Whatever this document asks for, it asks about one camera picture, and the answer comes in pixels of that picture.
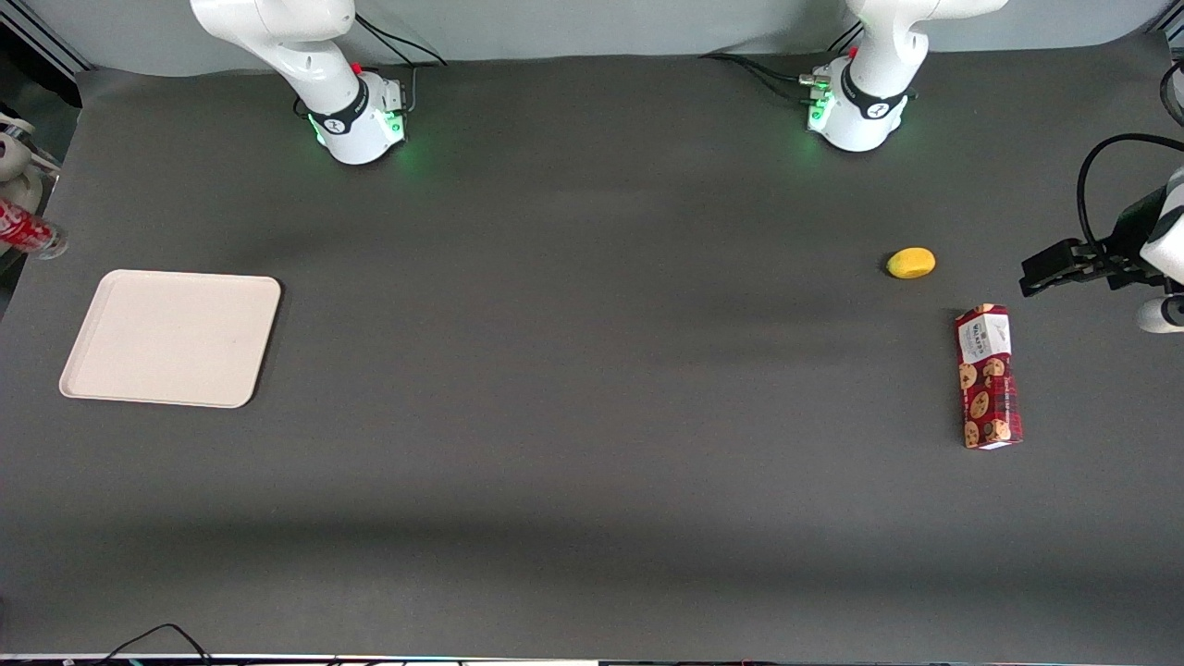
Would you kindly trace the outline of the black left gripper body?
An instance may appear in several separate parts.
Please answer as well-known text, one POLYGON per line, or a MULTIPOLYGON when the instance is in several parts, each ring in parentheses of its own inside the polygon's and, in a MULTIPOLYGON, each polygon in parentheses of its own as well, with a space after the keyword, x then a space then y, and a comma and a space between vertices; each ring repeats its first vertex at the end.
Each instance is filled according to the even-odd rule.
POLYGON ((1103 249, 1114 271, 1109 284, 1170 282, 1170 186, 1143 197, 1117 219, 1103 249))

